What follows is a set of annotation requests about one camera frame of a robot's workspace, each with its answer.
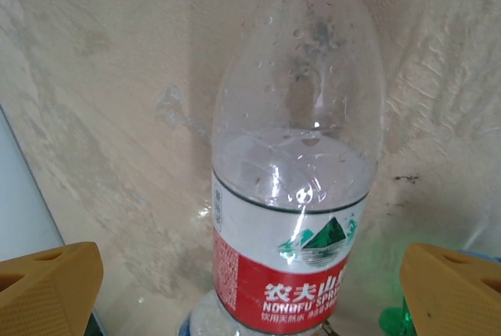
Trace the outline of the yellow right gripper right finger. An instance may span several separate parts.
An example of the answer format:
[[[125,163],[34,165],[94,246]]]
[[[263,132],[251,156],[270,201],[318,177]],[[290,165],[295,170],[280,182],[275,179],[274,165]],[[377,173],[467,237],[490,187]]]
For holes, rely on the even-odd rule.
[[[500,334],[500,262],[415,243],[399,277],[418,335]]]

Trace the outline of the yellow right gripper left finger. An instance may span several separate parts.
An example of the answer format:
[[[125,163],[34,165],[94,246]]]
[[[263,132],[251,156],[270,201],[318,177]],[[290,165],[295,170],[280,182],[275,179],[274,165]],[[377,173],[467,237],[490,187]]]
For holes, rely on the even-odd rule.
[[[1,262],[2,335],[83,335],[103,282],[94,242]]]

